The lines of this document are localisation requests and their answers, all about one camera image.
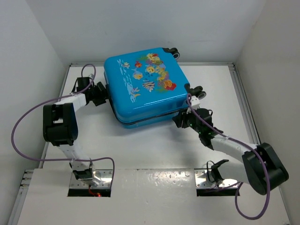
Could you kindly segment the blue suitcase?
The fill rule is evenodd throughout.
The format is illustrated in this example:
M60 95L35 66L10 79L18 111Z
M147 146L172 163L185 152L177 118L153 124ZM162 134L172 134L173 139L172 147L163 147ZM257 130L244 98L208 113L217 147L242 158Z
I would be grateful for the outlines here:
M135 128L169 120L188 107L188 93L198 99L206 96L202 86L190 86L179 57L175 47L158 47L105 60L106 89L120 124Z

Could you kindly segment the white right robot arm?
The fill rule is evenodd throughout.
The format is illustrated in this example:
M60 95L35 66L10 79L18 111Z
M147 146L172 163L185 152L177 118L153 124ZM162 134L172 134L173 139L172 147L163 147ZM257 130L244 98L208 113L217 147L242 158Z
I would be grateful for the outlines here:
M231 156L214 163L207 174L211 183L234 179L249 184L257 193L266 195L289 179L289 174L273 147L268 143L249 144L230 138L212 122L212 111L200 108L182 109L172 119L178 128L191 128L205 147Z

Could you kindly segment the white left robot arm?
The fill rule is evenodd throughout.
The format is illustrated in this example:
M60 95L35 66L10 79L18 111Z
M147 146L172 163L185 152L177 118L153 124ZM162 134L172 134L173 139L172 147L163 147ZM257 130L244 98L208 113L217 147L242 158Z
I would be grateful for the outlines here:
M84 153L77 141L79 131L75 114L90 101L98 106L108 99L107 90L101 82L92 83L85 90L91 81L89 77L79 77L76 90L83 93L43 106L43 137L64 153L77 180L96 187L101 182L101 175L96 172L91 158Z

